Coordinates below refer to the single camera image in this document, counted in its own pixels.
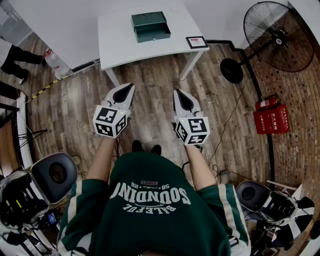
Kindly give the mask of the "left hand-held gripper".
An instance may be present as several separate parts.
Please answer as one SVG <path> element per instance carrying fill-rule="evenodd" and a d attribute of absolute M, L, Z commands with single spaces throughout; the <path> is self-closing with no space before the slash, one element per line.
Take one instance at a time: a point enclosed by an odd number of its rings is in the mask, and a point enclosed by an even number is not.
<path fill-rule="evenodd" d="M 115 139 L 124 130 L 130 119 L 134 93 L 133 83 L 121 84 L 108 92 L 93 115 L 92 122 L 97 135 Z"/>

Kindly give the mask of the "white metal rack frame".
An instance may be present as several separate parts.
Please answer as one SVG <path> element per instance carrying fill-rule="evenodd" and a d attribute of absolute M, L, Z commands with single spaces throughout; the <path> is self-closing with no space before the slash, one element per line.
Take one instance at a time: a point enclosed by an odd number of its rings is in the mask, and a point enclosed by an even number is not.
<path fill-rule="evenodd" d="M 19 141 L 19 149 L 21 153 L 22 165 L 24 169 L 29 168 L 33 164 L 32 155 L 30 151 L 30 144 L 28 139 L 28 129 L 26 123 L 26 95 L 20 91 L 19 98 L 16 100 L 17 112 L 17 134 Z"/>

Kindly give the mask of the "black wired machine frame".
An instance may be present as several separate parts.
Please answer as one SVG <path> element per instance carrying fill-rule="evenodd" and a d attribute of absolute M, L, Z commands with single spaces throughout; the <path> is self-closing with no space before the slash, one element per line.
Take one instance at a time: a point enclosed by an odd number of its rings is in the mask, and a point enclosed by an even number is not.
<path fill-rule="evenodd" d="M 0 180 L 0 228 L 24 233 L 37 225 L 37 218 L 49 209 L 27 171 L 16 171 Z"/>

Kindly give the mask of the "grey rounded machine shell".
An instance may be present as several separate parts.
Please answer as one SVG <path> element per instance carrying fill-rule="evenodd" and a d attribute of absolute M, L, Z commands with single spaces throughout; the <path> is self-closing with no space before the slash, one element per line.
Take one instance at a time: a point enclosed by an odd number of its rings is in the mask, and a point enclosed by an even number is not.
<path fill-rule="evenodd" d="M 240 204 L 252 212 L 258 212 L 270 196 L 270 189 L 256 181 L 241 182 L 235 189 Z"/>
<path fill-rule="evenodd" d="M 78 178 L 78 168 L 74 160 L 63 152 L 40 159 L 31 166 L 30 172 L 50 204 L 61 201 Z"/>

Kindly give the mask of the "dark green plastic box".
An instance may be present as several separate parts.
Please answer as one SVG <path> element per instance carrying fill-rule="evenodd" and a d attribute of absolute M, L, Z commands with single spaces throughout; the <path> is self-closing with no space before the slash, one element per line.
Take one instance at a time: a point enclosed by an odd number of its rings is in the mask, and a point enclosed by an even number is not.
<path fill-rule="evenodd" d="M 131 16 L 131 20 L 134 27 L 167 22 L 167 19 L 165 18 L 162 11 L 134 14 Z"/>

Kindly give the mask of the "black pedestal fan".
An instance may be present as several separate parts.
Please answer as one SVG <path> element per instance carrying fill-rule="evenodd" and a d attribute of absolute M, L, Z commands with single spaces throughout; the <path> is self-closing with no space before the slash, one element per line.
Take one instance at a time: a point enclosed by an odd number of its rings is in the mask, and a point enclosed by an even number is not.
<path fill-rule="evenodd" d="M 244 16 L 243 30 L 253 53 L 241 62 L 225 58 L 220 63 L 222 75 L 233 84 L 243 80 L 242 65 L 255 56 L 289 73 L 303 71 L 314 58 L 315 41 L 310 28 L 294 9 L 284 4 L 254 4 Z"/>

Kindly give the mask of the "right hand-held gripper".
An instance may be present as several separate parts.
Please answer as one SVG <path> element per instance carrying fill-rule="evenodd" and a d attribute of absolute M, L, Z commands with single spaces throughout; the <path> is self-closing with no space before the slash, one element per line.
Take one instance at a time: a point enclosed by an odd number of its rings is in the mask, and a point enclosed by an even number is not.
<path fill-rule="evenodd" d="M 200 111 L 198 100 L 178 88 L 173 92 L 173 104 L 178 138 L 185 146 L 204 144 L 210 135 L 210 127 L 208 118 Z"/>

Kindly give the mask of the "green printed shirt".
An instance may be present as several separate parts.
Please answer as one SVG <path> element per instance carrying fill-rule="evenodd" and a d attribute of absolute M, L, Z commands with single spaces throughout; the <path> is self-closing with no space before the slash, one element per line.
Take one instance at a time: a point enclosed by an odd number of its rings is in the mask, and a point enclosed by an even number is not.
<path fill-rule="evenodd" d="M 132 152 L 109 181 L 71 189 L 57 251 L 62 256 L 250 256 L 251 242 L 231 184 L 195 190 L 170 160 Z"/>

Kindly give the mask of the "white table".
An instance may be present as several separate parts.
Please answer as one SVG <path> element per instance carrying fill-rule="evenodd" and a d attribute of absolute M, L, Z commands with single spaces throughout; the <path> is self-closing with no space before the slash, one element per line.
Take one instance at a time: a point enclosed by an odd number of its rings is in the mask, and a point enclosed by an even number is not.
<path fill-rule="evenodd" d="M 162 11 L 167 19 L 170 38 L 138 43 L 132 26 L 132 15 Z M 145 5 L 112 12 L 98 18 L 100 66 L 114 86 L 120 82 L 114 68 L 155 57 L 191 53 L 179 80 L 184 80 L 201 55 L 210 48 L 191 49 L 186 37 L 203 36 L 182 3 Z"/>

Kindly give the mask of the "yellow black hazard tape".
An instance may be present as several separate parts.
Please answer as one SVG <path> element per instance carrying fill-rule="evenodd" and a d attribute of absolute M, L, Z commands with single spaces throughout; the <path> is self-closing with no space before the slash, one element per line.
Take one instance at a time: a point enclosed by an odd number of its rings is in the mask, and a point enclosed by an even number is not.
<path fill-rule="evenodd" d="M 50 84 L 48 84 L 47 86 L 45 86 L 44 88 L 42 88 L 40 91 L 38 91 L 35 95 L 33 95 L 33 96 L 31 97 L 31 99 L 29 100 L 29 102 L 32 101 L 32 100 L 34 100 L 34 99 L 36 99 L 36 98 L 37 98 L 39 95 L 41 95 L 44 91 L 52 88 L 55 84 L 59 83 L 59 82 L 62 81 L 62 80 L 67 79 L 68 77 L 69 77 L 69 75 L 65 75 L 65 76 L 63 76 L 61 79 L 56 79 L 56 80 L 54 80 L 53 82 L 51 82 Z"/>

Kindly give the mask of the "white black machine frame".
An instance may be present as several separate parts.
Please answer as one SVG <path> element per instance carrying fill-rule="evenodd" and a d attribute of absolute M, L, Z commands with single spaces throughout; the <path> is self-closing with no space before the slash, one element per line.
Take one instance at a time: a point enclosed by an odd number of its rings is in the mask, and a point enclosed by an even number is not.
<path fill-rule="evenodd" d="M 282 191 L 273 190 L 258 212 L 267 223 L 280 226 L 291 218 L 297 208 L 294 198 Z"/>

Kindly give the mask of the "person's right forearm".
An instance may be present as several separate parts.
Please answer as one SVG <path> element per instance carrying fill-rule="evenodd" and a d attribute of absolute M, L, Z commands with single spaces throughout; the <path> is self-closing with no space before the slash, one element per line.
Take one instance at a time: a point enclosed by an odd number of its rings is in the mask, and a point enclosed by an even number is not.
<path fill-rule="evenodd" d="M 200 191 L 206 187 L 217 185 L 216 178 L 200 150 L 195 145 L 185 145 L 184 148 L 188 157 L 195 190 Z"/>

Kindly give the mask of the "red fire extinguisher box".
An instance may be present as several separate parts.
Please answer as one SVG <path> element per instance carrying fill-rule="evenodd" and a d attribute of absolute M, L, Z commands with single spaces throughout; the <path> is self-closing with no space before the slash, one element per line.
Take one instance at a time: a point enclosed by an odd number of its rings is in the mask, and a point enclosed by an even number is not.
<path fill-rule="evenodd" d="M 253 113 L 257 134 L 284 134 L 290 130 L 285 104 Z"/>

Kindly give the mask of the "dark green metal box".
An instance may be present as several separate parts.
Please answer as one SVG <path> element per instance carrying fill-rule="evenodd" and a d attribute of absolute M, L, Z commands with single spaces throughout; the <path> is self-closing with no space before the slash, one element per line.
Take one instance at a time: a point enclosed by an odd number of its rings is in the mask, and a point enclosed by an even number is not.
<path fill-rule="evenodd" d="M 171 37 L 167 23 L 150 23 L 134 27 L 136 40 L 138 43 L 168 39 Z"/>

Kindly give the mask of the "black tripod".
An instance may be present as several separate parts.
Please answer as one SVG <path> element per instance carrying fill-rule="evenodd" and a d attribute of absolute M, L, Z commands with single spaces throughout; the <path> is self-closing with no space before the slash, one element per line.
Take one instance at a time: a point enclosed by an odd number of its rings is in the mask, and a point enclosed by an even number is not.
<path fill-rule="evenodd" d="M 46 133 L 48 130 L 38 130 L 38 131 L 29 131 L 27 130 L 26 133 L 22 133 L 18 135 L 19 147 L 22 148 L 25 145 L 29 144 L 32 140 L 35 140 L 40 135 Z"/>

